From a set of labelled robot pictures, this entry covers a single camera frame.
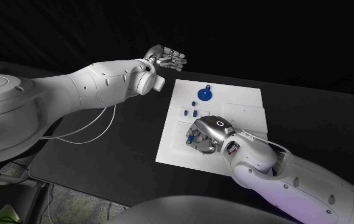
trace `robotic hand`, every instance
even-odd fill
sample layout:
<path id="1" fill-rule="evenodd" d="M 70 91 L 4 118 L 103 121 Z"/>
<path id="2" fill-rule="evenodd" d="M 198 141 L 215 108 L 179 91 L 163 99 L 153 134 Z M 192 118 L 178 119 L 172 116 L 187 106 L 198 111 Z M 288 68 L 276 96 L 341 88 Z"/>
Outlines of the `robotic hand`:
<path id="1" fill-rule="evenodd" d="M 220 151 L 234 181 L 301 222 L 354 223 L 354 186 L 319 165 L 217 116 L 200 118 L 187 137 L 201 153 Z"/>
<path id="2" fill-rule="evenodd" d="M 67 114 L 161 91 L 158 69 L 181 71 L 185 63 L 182 53 L 156 45 L 143 59 L 98 62 L 68 75 L 26 79 L 0 74 L 0 162 L 32 147 Z"/>

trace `blue object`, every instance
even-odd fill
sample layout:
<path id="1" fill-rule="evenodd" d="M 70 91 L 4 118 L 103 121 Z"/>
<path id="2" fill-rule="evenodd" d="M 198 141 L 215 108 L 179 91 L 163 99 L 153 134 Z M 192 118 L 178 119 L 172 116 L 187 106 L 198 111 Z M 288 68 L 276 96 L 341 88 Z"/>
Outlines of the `blue object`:
<path id="1" fill-rule="evenodd" d="M 210 85 L 207 85 L 207 87 L 198 91 L 198 98 L 202 101 L 207 101 L 211 99 Z"/>

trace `wire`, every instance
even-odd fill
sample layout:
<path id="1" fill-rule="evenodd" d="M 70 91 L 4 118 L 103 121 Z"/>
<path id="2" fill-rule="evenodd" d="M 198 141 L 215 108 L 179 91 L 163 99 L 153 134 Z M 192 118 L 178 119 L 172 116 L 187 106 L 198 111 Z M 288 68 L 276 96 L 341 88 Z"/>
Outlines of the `wire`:
<path id="1" fill-rule="evenodd" d="M 16 183 L 13 183 L 13 184 L 7 184 L 7 185 L 4 185 L 4 186 L 0 186 L 0 189 L 15 186 L 15 185 L 23 183 L 26 180 L 28 180 L 28 179 L 22 180 L 22 181 L 19 181 L 19 182 L 16 182 Z"/>
<path id="2" fill-rule="evenodd" d="M 19 164 L 19 163 L 16 163 L 16 162 L 10 162 L 10 163 L 19 165 L 25 170 L 28 170 L 28 167 L 26 167 L 23 164 Z"/>
<path id="3" fill-rule="evenodd" d="M 114 114 L 116 114 L 116 105 L 114 105 L 114 111 L 113 111 L 113 119 L 114 119 Z M 85 142 L 72 142 L 72 141 L 67 141 L 65 139 L 61 139 L 61 138 L 58 138 L 58 139 L 62 140 L 62 141 L 67 141 L 67 142 L 70 142 L 70 143 L 72 143 L 72 144 L 85 144 L 85 143 L 94 141 L 97 138 L 101 137 L 101 135 L 103 135 L 103 134 L 106 133 L 106 131 L 109 130 L 109 128 L 110 128 L 110 126 L 111 126 L 111 123 L 113 123 L 113 119 L 111 119 L 111 122 L 110 122 L 110 124 L 109 124 L 107 129 L 104 130 L 104 132 L 103 132 L 103 133 L 101 133 L 93 140 L 85 141 Z"/>
<path id="4" fill-rule="evenodd" d="M 74 132 L 71 132 L 71 133 L 67 133 L 65 135 L 61 135 L 61 136 L 43 136 L 43 137 L 41 137 L 41 140 L 58 139 L 58 138 L 61 138 L 61 137 L 70 136 L 70 135 L 75 134 L 77 132 L 80 132 L 83 129 L 85 129 L 85 128 L 87 128 L 87 127 L 97 121 L 97 119 L 98 119 L 100 116 L 103 115 L 106 109 L 107 109 L 107 107 L 103 109 L 101 114 L 100 114 L 98 117 L 94 119 L 94 121 L 93 121 L 85 127 L 83 127 L 83 128 L 78 129 L 77 131 L 74 131 Z"/>
<path id="5" fill-rule="evenodd" d="M 17 224 L 19 222 L 12 218 L 12 217 L 9 217 L 9 216 L 3 216 L 2 218 L 0 218 L 0 222 L 6 222 L 6 223 L 13 223 L 13 224 Z"/>
<path id="6" fill-rule="evenodd" d="M 52 185 L 52 190 L 48 191 L 48 217 L 49 217 L 51 223 L 55 224 L 55 223 L 54 223 L 54 220 L 52 220 L 52 216 L 51 216 L 51 201 L 52 201 L 52 200 L 49 201 L 49 195 L 51 195 L 52 200 L 54 200 L 54 185 Z"/>
<path id="7" fill-rule="evenodd" d="M 43 212 L 42 212 L 42 214 L 41 214 L 39 224 L 42 223 L 43 214 L 45 214 L 45 212 L 46 212 L 46 209 L 48 209 L 48 206 L 49 206 L 52 200 L 51 200 L 49 203 L 46 204 L 45 210 L 43 210 Z"/>
<path id="8" fill-rule="evenodd" d="M 278 146 L 278 147 L 282 148 L 288 153 L 291 153 L 291 151 L 289 151 L 283 146 L 280 146 L 280 145 L 278 145 L 276 143 L 273 143 L 272 141 L 267 141 L 266 139 L 257 137 L 256 135 L 253 135 L 252 133 L 249 133 L 244 129 L 243 129 L 241 131 L 243 131 L 244 133 L 247 133 L 249 135 L 252 135 L 256 139 L 259 139 L 259 140 L 267 142 L 269 144 Z"/>
<path id="9" fill-rule="evenodd" d="M 110 220 L 110 210 L 111 210 L 113 202 L 110 202 L 109 208 L 107 208 L 107 220 Z"/>

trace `green object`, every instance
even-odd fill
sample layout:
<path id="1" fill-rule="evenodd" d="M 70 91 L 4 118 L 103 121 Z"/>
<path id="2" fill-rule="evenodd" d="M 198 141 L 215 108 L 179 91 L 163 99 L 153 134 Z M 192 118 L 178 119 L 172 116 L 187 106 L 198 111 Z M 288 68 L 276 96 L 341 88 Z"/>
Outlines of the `green object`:
<path id="1" fill-rule="evenodd" d="M 3 223 L 13 223 L 12 220 L 15 220 L 16 222 L 19 222 L 20 217 L 19 217 L 16 211 L 15 211 L 13 206 L 12 205 L 4 205 L 4 207 L 0 210 L 0 221 L 2 221 L 0 223 L 2 224 Z"/>

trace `floor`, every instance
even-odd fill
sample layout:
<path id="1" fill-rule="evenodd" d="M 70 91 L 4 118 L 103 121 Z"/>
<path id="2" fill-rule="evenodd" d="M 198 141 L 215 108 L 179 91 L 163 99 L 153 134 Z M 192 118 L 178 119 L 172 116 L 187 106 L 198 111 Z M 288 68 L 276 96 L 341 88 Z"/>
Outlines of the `floor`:
<path id="1" fill-rule="evenodd" d="M 25 166 L 29 166 L 35 156 L 16 160 Z M 9 163 L 2 169 L 0 173 L 20 177 L 25 169 Z M 49 220 L 49 208 L 48 198 L 51 201 L 51 217 Z M 33 209 L 30 224 L 101 224 L 106 223 L 109 217 L 119 215 L 126 210 L 126 207 L 111 203 L 88 194 L 77 192 L 62 186 L 46 185 L 42 194 L 38 199 L 38 203 Z"/>

